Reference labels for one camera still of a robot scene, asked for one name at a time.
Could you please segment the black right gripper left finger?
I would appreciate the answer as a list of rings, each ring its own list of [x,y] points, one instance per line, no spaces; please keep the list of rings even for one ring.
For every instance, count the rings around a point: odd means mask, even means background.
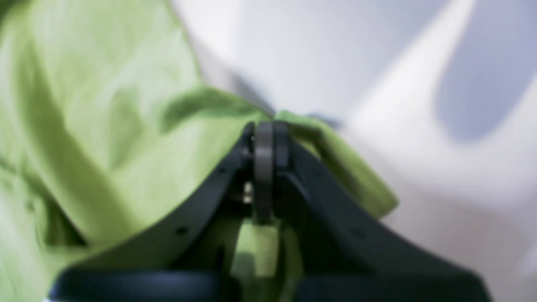
[[[52,302],[240,302],[229,268],[252,172],[254,123],[170,214],[125,242],[60,273]]]

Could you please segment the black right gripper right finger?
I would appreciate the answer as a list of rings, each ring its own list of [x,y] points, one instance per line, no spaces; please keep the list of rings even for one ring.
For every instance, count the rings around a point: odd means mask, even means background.
[[[489,302],[483,281],[383,226],[323,163],[274,129],[274,213],[296,233],[296,302]]]

